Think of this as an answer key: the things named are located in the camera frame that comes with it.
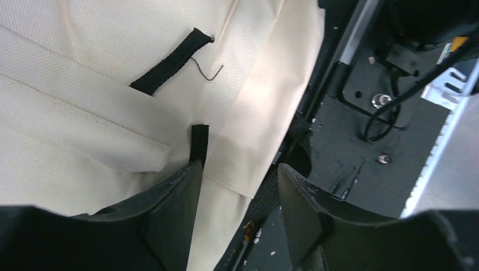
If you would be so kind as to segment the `beige canvas backpack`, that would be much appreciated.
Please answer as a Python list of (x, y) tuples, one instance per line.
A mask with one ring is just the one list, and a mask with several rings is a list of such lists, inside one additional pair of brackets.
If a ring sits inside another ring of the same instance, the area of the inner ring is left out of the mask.
[(317, 1), (2, 1), (1, 205), (92, 214), (164, 181), (210, 127), (188, 270), (213, 270), (325, 34)]

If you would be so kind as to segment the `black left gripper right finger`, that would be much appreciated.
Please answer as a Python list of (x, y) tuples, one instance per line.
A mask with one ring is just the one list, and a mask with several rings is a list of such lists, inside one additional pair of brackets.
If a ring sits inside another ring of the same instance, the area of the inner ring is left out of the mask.
[(278, 168), (295, 270), (477, 270), (478, 211), (433, 209), (404, 219), (367, 211), (291, 166)]

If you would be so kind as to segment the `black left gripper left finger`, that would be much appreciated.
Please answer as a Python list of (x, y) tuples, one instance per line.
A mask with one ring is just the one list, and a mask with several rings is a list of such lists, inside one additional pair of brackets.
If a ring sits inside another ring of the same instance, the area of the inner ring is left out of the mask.
[(1, 207), (2, 270), (185, 270), (202, 182), (189, 163), (93, 215)]

